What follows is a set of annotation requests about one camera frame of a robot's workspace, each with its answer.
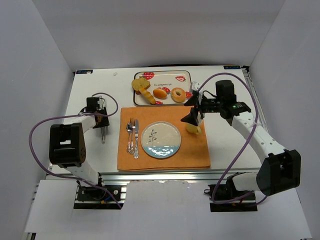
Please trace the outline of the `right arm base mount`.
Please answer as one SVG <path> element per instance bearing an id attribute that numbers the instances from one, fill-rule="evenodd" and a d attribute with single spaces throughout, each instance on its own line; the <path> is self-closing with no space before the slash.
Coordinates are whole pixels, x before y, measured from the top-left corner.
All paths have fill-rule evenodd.
<path id="1" fill-rule="evenodd" d="M 210 211 L 212 213 L 231 213 L 231 212 L 257 212 L 258 207 L 256 205 L 256 195 L 251 193 L 250 195 L 231 201 L 231 199 L 239 198 L 242 195 L 248 194 L 249 191 L 238 191 L 235 188 L 232 178 L 239 173 L 228 176 L 226 182 L 218 186 L 214 196 L 216 202 L 228 201 L 223 204 L 215 204 L 212 201 L 213 191 L 216 187 L 215 184 L 210 184 L 207 189 L 203 191 L 205 195 L 209 197 Z"/>

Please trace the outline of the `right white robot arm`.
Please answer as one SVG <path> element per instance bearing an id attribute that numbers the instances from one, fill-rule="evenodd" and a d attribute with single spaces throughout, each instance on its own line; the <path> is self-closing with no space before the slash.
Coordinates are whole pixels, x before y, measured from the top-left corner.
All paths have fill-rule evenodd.
<path id="1" fill-rule="evenodd" d="M 238 102 L 231 80 L 219 80 L 215 84 L 216 96 L 207 98 L 200 84 L 193 82 L 192 97 L 185 103 L 190 112 L 181 121 L 198 126 L 206 113 L 218 113 L 237 130 L 258 156 L 261 167 L 258 172 L 236 173 L 227 178 L 224 192 L 231 198 L 240 193 L 260 191 L 265 196 L 294 189 L 301 182 L 301 155 L 279 144 L 258 124 L 249 106 Z"/>

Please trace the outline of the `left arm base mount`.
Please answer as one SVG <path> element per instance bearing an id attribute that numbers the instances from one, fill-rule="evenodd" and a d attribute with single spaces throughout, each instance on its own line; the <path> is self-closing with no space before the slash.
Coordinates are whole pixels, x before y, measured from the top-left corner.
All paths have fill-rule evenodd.
<path id="1" fill-rule="evenodd" d="M 121 185 L 104 185 L 122 207 L 124 196 Z M 76 210 L 120 210 L 114 199 L 105 191 L 94 187 L 79 186 L 75 195 L 73 208 Z"/>

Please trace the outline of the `sugared bagel donut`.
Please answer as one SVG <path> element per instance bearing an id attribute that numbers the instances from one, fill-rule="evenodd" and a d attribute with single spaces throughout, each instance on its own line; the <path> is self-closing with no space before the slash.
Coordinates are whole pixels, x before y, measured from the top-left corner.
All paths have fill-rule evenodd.
<path id="1" fill-rule="evenodd" d="M 180 87 L 175 87 L 171 91 L 171 98 L 176 103 L 183 103 L 186 100 L 186 92 Z"/>

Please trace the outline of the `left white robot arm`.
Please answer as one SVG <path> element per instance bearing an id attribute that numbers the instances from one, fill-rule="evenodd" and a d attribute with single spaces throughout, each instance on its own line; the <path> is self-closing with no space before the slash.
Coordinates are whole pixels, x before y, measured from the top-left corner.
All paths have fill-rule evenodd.
<path id="1" fill-rule="evenodd" d="M 86 160 L 86 145 L 84 134 L 91 129 L 101 132 L 101 141 L 105 143 L 106 130 L 110 125 L 104 98 L 88 97 L 86 107 L 81 115 L 67 124 L 53 124 L 50 127 L 49 160 L 72 173 L 75 177 L 85 180 L 95 186 L 102 186 L 102 177 Z"/>

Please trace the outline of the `metal serving tongs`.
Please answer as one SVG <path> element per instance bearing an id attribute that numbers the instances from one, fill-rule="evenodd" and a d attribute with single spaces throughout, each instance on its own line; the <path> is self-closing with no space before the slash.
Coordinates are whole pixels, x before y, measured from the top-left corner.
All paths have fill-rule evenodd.
<path id="1" fill-rule="evenodd" d="M 103 127 L 101 128 L 101 141 L 102 141 L 103 144 L 106 142 L 107 129 L 108 129 L 107 126 L 103 126 Z"/>

